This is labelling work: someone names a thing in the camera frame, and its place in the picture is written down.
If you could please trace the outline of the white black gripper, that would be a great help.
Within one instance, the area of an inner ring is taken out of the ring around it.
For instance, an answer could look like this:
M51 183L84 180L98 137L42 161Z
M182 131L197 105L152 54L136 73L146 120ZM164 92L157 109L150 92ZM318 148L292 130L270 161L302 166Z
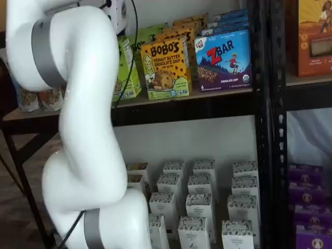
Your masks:
M117 35L124 35L128 25L127 5L125 0L105 1L105 13L111 20Z

